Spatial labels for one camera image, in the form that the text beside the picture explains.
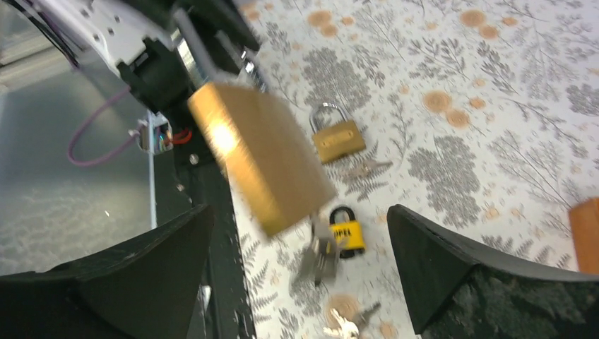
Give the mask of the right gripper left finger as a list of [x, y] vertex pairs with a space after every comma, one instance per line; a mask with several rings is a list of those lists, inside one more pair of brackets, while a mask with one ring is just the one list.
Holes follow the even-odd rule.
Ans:
[[185, 338], [200, 277], [194, 212], [45, 272], [1, 277], [2, 338]]

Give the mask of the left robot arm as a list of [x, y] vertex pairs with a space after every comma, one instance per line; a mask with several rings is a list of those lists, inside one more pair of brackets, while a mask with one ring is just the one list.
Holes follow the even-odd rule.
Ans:
[[215, 66], [245, 72], [260, 90], [266, 81], [253, 55], [260, 43], [233, 1], [11, 1], [78, 66], [77, 51], [93, 49], [148, 110], [186, 116], [191, 68], [174, 14], [185, 12]]

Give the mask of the keys of padlock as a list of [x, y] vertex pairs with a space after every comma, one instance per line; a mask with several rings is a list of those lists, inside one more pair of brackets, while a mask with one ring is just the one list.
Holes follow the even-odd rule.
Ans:
[[321, 283], [331, 283], [336, 279], [340, 252], [348, 241], [336, 240], [329, 224], [318, 213], [312, 213], [309, 221], [312, 237], [302, 251], [299, 269], [292, 284], [310, 280], [318, 287]]

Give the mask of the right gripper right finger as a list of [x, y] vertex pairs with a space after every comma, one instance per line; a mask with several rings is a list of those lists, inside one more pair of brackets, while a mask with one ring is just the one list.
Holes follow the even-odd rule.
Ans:
[[598, 337], [598, 276], [506, 254], [402, 205], [387, 225], [420, 337]]

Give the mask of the brass padlock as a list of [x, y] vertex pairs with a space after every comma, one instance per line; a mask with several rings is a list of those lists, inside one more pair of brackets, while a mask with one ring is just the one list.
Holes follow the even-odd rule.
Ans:
[[187, 100], [191, 115], [262, 232], [274, 237], [303, 220], [326, 229], [320, 210], [337, 191], [290, 108], [276, 95], [219, 82], [187, 12], [172, 16], [201, 77]]
[[[325, 108], [336, 110], [341, 121], [323, 130], [317, 129], [316, 118]], [[354, 120], [349, 119], [346, 110], [332, 102], [322, 102], [317, 105], [309, 116], [312, 128], [312, 140], [322, 164], [328, 164], [342, 157], [352, 155], [366, 149], [362, 133]]]

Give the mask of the yellow padlock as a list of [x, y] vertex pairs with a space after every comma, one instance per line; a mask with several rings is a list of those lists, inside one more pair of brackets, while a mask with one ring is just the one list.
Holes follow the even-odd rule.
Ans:
[[329, 215], [329, 225], [340, 246], [340, 258], [349, 259], [362, 255], [366, 251], [366, 243], [362, 226], [355, 217], [355, 212], [348, 206], [338, 206]]

